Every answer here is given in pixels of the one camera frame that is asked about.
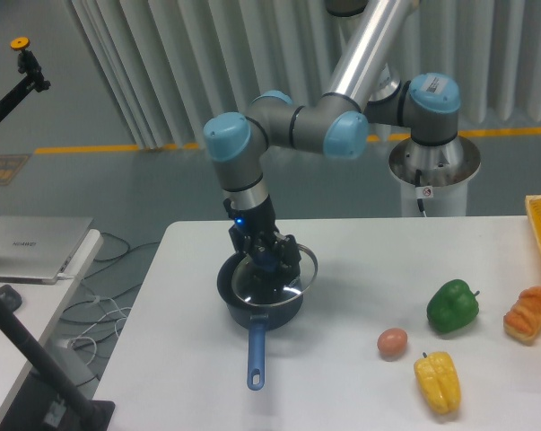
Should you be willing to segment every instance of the egg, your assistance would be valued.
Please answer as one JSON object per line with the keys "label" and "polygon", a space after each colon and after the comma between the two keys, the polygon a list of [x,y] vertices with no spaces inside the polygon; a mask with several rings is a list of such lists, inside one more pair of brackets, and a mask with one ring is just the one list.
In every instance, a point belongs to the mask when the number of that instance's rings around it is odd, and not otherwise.
{"label": "egg", "polygon": [[400,328],[384,330],[378,338],[378,350],[382,356],[400,356],[406,350],[407,333]]}

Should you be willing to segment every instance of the desk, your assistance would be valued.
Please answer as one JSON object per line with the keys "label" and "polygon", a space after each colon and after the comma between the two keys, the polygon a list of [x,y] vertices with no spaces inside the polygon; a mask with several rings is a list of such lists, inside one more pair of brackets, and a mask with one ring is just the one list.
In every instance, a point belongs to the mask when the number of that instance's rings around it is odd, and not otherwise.
{"label": "desk", "polygon": [[[67,275],[74,276],[72,279],[52,286],[9,283],[22,297],[15,316],[41,345],[47,342],[101,245],[100,233],[90,230],[65,269]],[[0,424],[30,369],[31,364],[0,331]]]}
{"label": "desk", "polygon": [[[541,431],[541,333],[524,347],[502,326],[519,292],[541,284],[526,217],[277,225],[316,253],[319,268],[299,314],[266,337],[264,389],[247,389],[247,332],[216,291],[230,223],[176,223],[95,395],[117,403],[111,430]],[[481,291],[481,312],[438,336],[425,307],[452,278]],[[376,341],[395,326],[407,330],[408,348],[386,362]],[[435,417],[416,387],[414,361],[439,350],[461,382],[454,417]]]}

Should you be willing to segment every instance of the silver laptop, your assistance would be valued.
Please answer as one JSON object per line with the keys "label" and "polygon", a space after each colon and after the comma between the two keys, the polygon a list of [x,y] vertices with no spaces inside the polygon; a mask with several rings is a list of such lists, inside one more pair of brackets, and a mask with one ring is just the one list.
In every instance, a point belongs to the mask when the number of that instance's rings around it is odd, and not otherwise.
{"label": "silver laptop", "polygon": [[90,217],[0,217],[0,281],[55,284],[89,232]]}

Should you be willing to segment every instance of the orange knob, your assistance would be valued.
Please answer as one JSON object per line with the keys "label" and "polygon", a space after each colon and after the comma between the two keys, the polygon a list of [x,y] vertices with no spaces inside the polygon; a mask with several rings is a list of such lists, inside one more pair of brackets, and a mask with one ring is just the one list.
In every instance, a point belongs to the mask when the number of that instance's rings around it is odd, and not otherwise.
{"label": "orange knob", "polygon": [[17,38],[11,42],[11,49],[21,51],[30,45],[29,38]]}

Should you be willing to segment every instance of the yellow floor stripe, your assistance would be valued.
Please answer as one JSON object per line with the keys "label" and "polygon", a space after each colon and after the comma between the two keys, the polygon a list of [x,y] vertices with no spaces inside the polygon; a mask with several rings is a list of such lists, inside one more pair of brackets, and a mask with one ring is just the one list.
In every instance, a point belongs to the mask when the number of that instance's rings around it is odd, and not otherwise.
{"label": "yellow floor stripe", "polygon": [[[504,137],[504,136],[534,136],[541,135],[541,128],[494,128],[486,130],[462,130],[459,132],[463,137]],[[403,141],[410,136],[407,133],[394,133],[388,141]],[[368,136],[368,142],[379,142],[375,136]],[[200,145],[189,142],[182,147],[176,144],[166,144],[160,150],[148,151],[173,151],[173,150],[198,150]],[[139,151],[137,145],[91,145],[91,146],[55,146],[51,148],[37,148],[35,154],[72,154],[72,153],[120,153],[127,151]]]}

